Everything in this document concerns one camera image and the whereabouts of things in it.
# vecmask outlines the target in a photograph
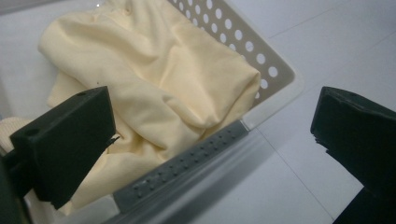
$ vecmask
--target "laundry basket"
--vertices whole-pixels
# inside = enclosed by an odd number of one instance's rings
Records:
[[[220,43],[241,54],[250,65],[261,72],[261,87],[256,94],[254,105],[243,117],[244,125],[248,129],[251,130],[270,118],[276,111],[302,92],[304,88],[302,77],[290,67],[290,64],[284,58],[271,48],[268,41],[257,32],[258,29],[232,3],[224,0],[168,1],[191,20],[193,24],[207,31]],[[26,78],[34,81],[30,75],[26,76]],[[10,79],[1,79],[2,83],[0,83],[0,92],[3,91],[5,96],[11,95],[12,92],[7,92],[7,88],[4,87],[9,83],[15,83],[15,80],[7,83],[8,80]],[[0,97],[1,105],[11,107],[9,102],[12,101],[12,98],[3,98],[5,97]],[[48,207],[46,207],[46,210],[37,209],[39,207],[37,204],[39,202],[35,201],[35,199],[30,201],[32,211],[36,213],[36,217],[51,212]]]

